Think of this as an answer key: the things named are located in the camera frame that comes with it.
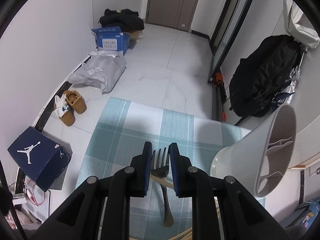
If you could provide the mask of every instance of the fork handle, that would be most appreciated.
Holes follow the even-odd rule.
[[[173,217],[169,207],[167,187],[161,184],[160,186],[162,189],[163,200],[164,200],[164,226],[171,227],[173,225]]]

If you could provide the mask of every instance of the brown door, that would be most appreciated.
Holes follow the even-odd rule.
[[[198,0],[149,0],[146,23],[187,31]]]

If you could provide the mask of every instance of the blue shoe box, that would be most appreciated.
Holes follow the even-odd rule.
[[[10,145],[8,152],[22,171],[44,192],[61,174],[70,158],[65,147],[31,126]]]
[[[96,38],[96,46],[103,50],[127,52],[130,44],[130,35],[121,32],[120,27],[106,27],[92,29]]]

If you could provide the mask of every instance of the pile of clothes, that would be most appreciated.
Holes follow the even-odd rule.
[[[119,26],[122,32],[127,33],[144,30],[144,23],[143,20],[139,18],[139,13],[129,9],[121,11],[106,9],[104,16],[100,18],[99,22],[103,28]]]

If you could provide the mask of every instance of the jumpman logo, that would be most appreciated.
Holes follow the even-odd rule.
[[[18,153],[26,153],[27,154],[27,157],[28,157],[28,164],[31,164],[31,162],[30,162],[30,152],[32,151],[32,149],[34,148],[34,147],[36,147],[38,144],[40,144],[40,142],[38,142],[36,145],[31,145],[31,146],[29,146],[29,147],[27,147],[27,148],[25,148],[25,151],[17,151]]]

